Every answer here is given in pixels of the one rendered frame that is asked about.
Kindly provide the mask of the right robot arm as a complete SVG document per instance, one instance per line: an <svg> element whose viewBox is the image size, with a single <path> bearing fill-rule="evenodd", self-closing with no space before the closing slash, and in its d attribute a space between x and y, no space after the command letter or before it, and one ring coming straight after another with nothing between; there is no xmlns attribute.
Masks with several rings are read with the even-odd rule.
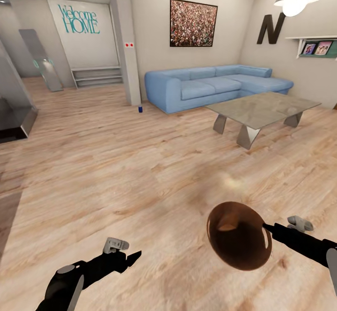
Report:
<svg viewBox="0 0 337 311"><path fill-rule="evenodd" d="M289 225L275 223L274 226L263 224L271 232L271 237L286 244L289 248L329 268L334 290L337 296L337 243L328 239L319 240L305 231L313 231L313 225L296 215L287 219Z"/></svg>

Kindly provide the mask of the trash can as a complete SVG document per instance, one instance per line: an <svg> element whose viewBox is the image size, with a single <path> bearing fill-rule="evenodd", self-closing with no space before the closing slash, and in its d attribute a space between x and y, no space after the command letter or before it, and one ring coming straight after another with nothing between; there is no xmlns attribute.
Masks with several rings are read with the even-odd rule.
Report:
<svg viewBox="0 0 337 311"><path fill-rule="evenodd" d="M206 231L214 252L223 262L240 271L251 271L263 267L271 255L271 232L265 228L266 248L263 224L260 214L248 205L227 201L209 213Z"/></svg>

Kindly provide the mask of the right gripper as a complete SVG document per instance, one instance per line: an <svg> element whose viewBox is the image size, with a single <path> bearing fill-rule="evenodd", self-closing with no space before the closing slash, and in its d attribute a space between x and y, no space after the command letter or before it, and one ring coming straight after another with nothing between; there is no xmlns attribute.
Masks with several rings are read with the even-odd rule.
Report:
<svg viewBox="0 0 337 311"><path fill-rule="evenodd" d="M263 228L266 228L271 232L271 237L273 239L286 244L289 248L308 258L305 252L305 242L312 236L295 229L287 228L286 226L283 226L277 222L274 224L274 226L265 223L263 224Z"/></svg>

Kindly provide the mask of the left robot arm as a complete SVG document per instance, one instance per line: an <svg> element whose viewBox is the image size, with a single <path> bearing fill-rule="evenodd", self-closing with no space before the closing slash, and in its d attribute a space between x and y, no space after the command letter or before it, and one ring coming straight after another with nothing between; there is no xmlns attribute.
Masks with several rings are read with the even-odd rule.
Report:
<svg viewBox="0 0 337 311"><path fill-rule="evenodd" d="M127 241L108 237L102 255L58 269L36 311L74 311L82 290L113 271L122 274L141 256L142 251L129 256L120 251L128 248Z"/></svg>

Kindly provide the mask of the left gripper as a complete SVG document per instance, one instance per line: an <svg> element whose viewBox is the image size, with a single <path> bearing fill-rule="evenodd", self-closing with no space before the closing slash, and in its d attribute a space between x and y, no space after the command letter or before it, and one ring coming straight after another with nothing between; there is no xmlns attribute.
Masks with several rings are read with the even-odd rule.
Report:
<svg viewBox="0 0 337 311"><path fill-rule="evenodd" d="M122 274L128 267L131 267L135 263L141 254L142 251L129 256L126 256L126 254L120 250L110 252L109 254L103 252L102 255L95 258L98 260L100 265L100 277L98 280L113 271L117 271L119 274Z"/></svg>

